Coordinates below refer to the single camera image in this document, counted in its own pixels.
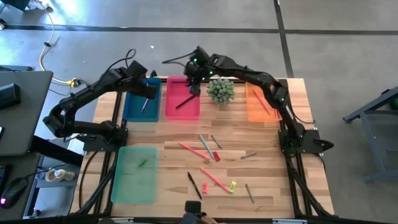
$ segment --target grey floor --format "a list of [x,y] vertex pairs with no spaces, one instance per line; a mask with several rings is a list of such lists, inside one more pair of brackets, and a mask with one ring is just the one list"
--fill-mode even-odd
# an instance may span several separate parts
[[[398,30],[398,1],[279,2],[286,29]],[[50,5],[54,22],[60,25],[278,28],[273,0],[53,0]],[[0,17],[9,24],[50,24],[39,10],[21,13],[7,7]],[[0,64],[40,70],[39,54],[49,36],[50,31],[41,30],[1,31]],[[149,70],[157,70],[159,75],[179,75],[181,67],[161,65],[160,61],[191,52],[197,45],[209,53],[226,54],[255,70],[287,77],[279,34],[57,31],[54,40],[56,44],[45,56],[44,64],[62,79],[78,77],[92,83],[130,48],[137,49],[136,60]],[[363,182],[363,175],[376,171],[368,142],[359,121],[345,124],[341,119],[386,88],[398,85],[398,36],[287,34],[287,45],[294,77],[305,79],[321,136],[335,143],[325,153],[335,213],[344,218],[398,223],[398,181]],[[68,91],[56,85],[51,89]],[[61,98],[49,92],[42,116]],[[82,108],[77,119],[90,121],[95,104]],[[36,134],[53,137],[42,124]],[[46,195],[51,194],[42,193],[37,206],[53,209],[44,203]]]

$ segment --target blue bin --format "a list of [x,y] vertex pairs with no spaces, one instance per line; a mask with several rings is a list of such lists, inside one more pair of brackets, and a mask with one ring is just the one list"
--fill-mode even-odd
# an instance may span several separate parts
[[149,100],[144,112],[141,109],[147,98],[127,93],[124,102],[123,118],[132,122],[156,122],[159,120],[160,96],[162,94],[162,80],[148,78],[149,86],[156,87],[157,93],[153,100]]

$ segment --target orange bin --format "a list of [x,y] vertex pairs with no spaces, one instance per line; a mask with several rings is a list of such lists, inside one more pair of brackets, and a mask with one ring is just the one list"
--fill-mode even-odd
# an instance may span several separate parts
[[278,111],[264,98],[260,87],[248,82],[246,82],[246,108],[250,122],[278,122],[282,119]]

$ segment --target green marker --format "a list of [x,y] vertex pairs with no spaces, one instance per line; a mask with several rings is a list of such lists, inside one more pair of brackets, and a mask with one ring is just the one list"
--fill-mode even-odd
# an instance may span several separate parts
[[142,167],[147,161],[148,161],[147,159],[144,160],[144,161],[142,161],[142,162],[138,165],[138,167]]

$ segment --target succulent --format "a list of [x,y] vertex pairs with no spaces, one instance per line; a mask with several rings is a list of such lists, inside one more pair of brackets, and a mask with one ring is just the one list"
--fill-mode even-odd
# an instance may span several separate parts
[[234,83],[227,79],[210,81],[207,85],[209,97],[218,105],[225,105],[235,97]]

